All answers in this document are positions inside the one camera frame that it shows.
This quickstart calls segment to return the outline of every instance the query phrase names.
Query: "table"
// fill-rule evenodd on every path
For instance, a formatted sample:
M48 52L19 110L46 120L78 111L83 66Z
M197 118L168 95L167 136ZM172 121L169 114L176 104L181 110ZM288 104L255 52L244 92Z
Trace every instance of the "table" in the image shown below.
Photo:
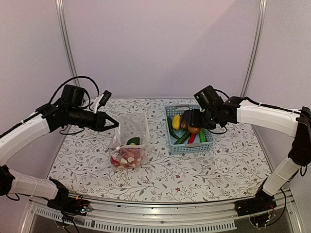
M199 202L253 196L271 170L252 127L229 124L227 133L213 135L210 151L170 155L164 107L179 104L196 102L110 100L100 111L114 118L127 113L147 115L150 143L141 166L115 171L108 153L114 130L100 133L86 129L66 137L49 177L59 180L71 193L108 199ZM77 130L72 127L70 133Z

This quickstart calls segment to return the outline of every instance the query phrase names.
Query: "blue basket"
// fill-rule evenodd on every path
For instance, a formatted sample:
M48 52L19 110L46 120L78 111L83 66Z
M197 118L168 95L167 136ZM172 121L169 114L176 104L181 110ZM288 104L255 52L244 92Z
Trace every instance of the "blue basket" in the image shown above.
M173 119L173 117L177 114L182 116L183 112L186 110L189 110L189 109L200 109L200 106L199 105L166 106L165 107L166 119L167 119L167 117L170 117ZM168 126L167 121L166 121L166 127L167 127L167 131L168 131L168 135L169 135L169 143L170 143L171 154L186 154L186 153L203 152L203 151L209 150L213 144L213 137L212 137L211 133L208 130L203 129L203 132L204 132L205 137L206 137L206 142L200 142L200 138L197 135L195 137L194 142L191 144L174 145L174 143L177 141L177 139L173 138L170 135L169 126ZM185 131L182 131L182 130L178 130L178 131L174 130L174 132L179 137L181 137L185 133Z

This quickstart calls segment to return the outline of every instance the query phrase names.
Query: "white backdrop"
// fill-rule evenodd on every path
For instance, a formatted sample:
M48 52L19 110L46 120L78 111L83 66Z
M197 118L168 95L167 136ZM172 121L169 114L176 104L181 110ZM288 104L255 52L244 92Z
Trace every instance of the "white backdrop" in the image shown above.
M55 2L2 0L0 7L0 134L47 103L70 78ZM8 166L46 178L63 137L54 132L22 149ZM0 232L17 233L28 198L0 197Z
M115 98L192 97L209 84L239 95L259 2L67 0L77 73Z
M311 2L268 1L258 56L247 95L287 108L311 107ZM274 166L288 155L293 138L258 127ZM305 226L311 232L311 172L290 183Z

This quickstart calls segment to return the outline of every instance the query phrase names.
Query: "plastic bag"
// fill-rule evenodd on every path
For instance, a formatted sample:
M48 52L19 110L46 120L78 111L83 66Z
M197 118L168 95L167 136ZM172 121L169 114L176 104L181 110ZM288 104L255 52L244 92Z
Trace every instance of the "plastic bag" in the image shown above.
M145 155L149 129L144 113L125 114L118 118L119 127L109 143L110 161L118 169L136 168Z

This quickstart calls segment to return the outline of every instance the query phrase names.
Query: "tabletop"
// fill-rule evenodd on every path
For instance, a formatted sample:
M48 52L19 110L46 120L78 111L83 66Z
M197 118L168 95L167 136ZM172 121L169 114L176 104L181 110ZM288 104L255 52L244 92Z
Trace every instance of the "tabletop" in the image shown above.
M213 135L209 151L171 155L164 107L180 104L196 101L109 100L99 111L114 118L127 113L147 115L150 142L141 165L115 171L108 153L114 130L86 129L66 136L49 177L59 180L71 193L109 199L198 202L253 196L271 170L252 127L229 123L227 133ZM77 130L72 127L70 133Z

